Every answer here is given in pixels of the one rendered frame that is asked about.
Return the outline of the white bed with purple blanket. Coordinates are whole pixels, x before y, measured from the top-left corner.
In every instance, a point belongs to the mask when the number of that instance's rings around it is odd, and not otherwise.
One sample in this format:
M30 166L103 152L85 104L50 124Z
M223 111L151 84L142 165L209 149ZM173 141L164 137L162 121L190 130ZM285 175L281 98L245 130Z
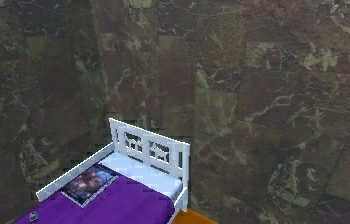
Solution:
M37 191L39 204L14 224L172 224L187 210L190 145L113 118L109 124L112 142ZM60 189L95 164L117 179L81 208Z

